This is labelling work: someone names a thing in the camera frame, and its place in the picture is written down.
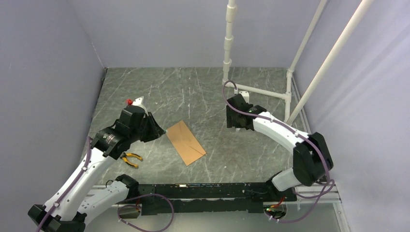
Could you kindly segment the brown paper envelope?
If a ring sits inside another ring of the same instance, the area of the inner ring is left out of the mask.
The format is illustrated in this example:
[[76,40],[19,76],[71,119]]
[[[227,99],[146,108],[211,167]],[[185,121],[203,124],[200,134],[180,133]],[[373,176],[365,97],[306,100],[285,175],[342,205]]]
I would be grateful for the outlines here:
[[204,148],[183,120],[168,128],[166,135],[186,166],[206,154]]

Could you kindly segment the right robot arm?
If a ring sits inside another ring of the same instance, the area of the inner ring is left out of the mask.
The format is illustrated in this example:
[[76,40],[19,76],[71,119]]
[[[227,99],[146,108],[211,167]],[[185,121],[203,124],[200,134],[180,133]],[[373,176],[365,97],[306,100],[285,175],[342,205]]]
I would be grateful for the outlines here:
[[247,103],[241,94],[227,100],[226,117],[228,128],[259,132],[291,153],[293,166],[278,172],[268,181],[270,185],[266,194],[273,201],[283,197],[289,188],[311,186],[334,167],[323,135],[297,130],[275,118],[265,108]]

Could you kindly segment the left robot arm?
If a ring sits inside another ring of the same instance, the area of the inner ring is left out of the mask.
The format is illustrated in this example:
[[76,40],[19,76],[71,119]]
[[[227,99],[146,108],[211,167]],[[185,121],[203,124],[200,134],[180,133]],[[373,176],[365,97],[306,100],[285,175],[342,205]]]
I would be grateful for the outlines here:
[[82,232],[97,216],[121,201],[138,199],[139,183],[122,174],[112,184],[88,197],[88,193],[113,163],[136,141],[150,142],[166,133],[152,113],[141,106],[126,106],[114,124],[87,139],[87,153],[64,185],[44,204],[35,204],[28,216],[37,231]]

